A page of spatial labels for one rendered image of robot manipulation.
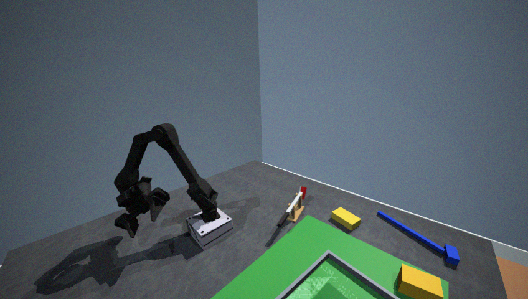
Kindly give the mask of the green putting mat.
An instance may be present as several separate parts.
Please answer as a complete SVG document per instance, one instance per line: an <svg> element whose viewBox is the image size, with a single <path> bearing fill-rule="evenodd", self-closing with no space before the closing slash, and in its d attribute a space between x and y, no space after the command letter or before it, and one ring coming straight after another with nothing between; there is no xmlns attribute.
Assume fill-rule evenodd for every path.
<svg viewBox="0 0 528 299"><path fill-rule="evenodd" d="M275 299L327 250L400 299L414 299L398 292L402 264L429 273L307 215L211 299ZM309 292L316 293L328 282L348 299L386 299L335 264L326 259L303 282L304 288L310 283Z"/></svg>

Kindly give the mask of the red putter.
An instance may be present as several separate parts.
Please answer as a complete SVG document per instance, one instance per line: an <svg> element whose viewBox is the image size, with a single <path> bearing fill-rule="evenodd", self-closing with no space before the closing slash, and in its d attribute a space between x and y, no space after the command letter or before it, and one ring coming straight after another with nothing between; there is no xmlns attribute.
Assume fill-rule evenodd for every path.
<svg viewBox="0 0 528 299"><path fill-rule="evenodd" d="M287 218L289 217L289 215L291 214L292 210L293 210L293 206L294 204L297 205L298 201L300 200L300 195L302 194L302 199L304 199L304 196L305 196L305 192L306 192L306 187L300 187L300 190L299 190L299 194L297 195L297 197L294 199L294 201L292 202L292 204L290 205L290 207L288 208L288 210L285 212L285 214L283 215L283 217L280 219L279 223L278 223L278 227L282 227L282 225L284 224L284 222L287 220Z"/></svg>

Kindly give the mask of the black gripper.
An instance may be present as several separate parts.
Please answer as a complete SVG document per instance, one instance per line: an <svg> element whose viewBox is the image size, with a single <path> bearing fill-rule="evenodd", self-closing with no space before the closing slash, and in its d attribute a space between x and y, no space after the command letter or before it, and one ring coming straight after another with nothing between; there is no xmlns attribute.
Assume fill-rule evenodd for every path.
<svg viewBox="0 0 528 299"><path fill-rule="evenodd" d="M153 189L153 191L141 189L141 193L144 196L144 201L136 202L131 206L133 211L129 214L124 213L115 219L115 226L127 230L131 238L134 238L139 227L136 218L139 214L145 214L150 210L151 220L155 222L164 205L170 200L169 193L160 187Z"/></svg>

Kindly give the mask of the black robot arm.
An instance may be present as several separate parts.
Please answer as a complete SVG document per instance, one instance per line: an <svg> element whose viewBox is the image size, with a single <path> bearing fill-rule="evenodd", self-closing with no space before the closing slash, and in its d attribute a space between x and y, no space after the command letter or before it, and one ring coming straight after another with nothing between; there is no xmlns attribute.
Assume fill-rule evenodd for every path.
<svg viewBox="0 0 528 299"><path fill-rule="evenodd" d="M202 179L191 165L191 162L179 144L177 131L172 124L163 123L154 126L151 131L137 134L133 137L131 149L126 159L124 168L115 178L115 186L120 192L116 200L119 207L126 207L130 213L131 206L138 201L144 201L141 189L151 191L152 178L142 176L139 179L139 166L149 142L155 141L164 148L175 162L176 166L189 184L186 191L195 203L202 209L200 216L204 223L208 223L221 216L217 212L218 192Z"/></svg>

